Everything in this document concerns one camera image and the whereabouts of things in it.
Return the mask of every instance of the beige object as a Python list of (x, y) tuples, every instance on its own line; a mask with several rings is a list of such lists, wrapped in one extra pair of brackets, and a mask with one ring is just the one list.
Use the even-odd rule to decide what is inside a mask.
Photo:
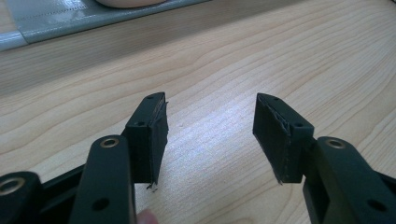
[(165, 91), (169, 143), (158, 190), (136, 185), (138, 211), (310, 223), (303, 185), (280, 186), (252, 134), (256, 93), (396, 176), (395, 12), (389, 0), (216, 0), (0, 52), (0, 175), (47, 181), (81, 165)]
[(157, 3), (164, 2), (165, 0), (96, 0), (97, 2), (108, 7), (144, 7)]

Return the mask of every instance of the black object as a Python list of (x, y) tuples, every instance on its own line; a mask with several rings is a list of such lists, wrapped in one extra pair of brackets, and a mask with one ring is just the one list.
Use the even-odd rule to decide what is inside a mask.
[(1, 176), (0, 223), (135, 223), (134, 183), (158, 183), (167, 134), (165, 94), (151, 94), (85, 165), (44, 184), (31, 172)]
[(259, 93), (253, 134), (280, 183), (301, 183), (312, 223), (396, 223), (396, 180), (375, 172), (348, 142), (313, 138), (314, 127)]

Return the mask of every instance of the gray tape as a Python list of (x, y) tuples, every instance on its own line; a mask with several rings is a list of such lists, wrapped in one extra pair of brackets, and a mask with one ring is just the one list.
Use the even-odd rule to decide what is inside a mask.
[(168, 0), (134, 9), (105, 7), (94, 0), (7, 0), (7, 5), (24, 39), (35, 43), (205, 1)]
[(27, 42), (19, 31), (0, 34), (0, 51), (15, 49), (25, 45), (27, 45)]

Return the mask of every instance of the screw hole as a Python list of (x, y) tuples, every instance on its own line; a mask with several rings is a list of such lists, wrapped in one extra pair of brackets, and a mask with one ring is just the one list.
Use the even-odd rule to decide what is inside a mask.
[(101, 147), (114, 147), (119, 144), (119, 139), (117, 138), (107, 138), (100, 143)]
[(25, 183), (22, 177), (12, 177), (0, 183), (0, 196), (8, 195), (20, 189)]
[(326, 144), (330, 147), (335, 147), (335, 148), (346, 148), (346, 145), (343, 142), (340, 142), (335, 139), (328, 139), (326, 141)]
[(372, 208), (374, 208), (374, 209), (377, 210), (377, 211), (380, 211), (380, 212), (385, 212), (385, 211), (387, 211), (387, 207), (386, 207), (384, 204), (382, 204), (381, 202), (379, 202), (379, 201), (370, 199), (369, 201), (367, 201), (367, 203), (368, 203)]
[(93, 211), (102, 211), (108, 207), (110, 201), (107, 198), (101, 198), (92, 204)]
[(144, 126), (146, 123), (145, 122), (143, 122), (143, 121), (138, 121), (138, 122), (136, 122), (135, 123), (135, 125), (137, 125), (137, 126)]

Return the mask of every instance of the wooden table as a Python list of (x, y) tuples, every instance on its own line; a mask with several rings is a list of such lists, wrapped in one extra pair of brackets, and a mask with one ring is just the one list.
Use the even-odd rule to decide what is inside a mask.
[[(13, 27), (3, 15), (0, 32)], [(309, 223), (302, 185), (278, 185), (252, 134), (256, 94), (396, 176), (396, 5), (219, 0), (1, 52), (0, 175), (81, 165), (157, 91), (169, 143), (158, 190), (136, 186), (138, 210), (162, 224)]]

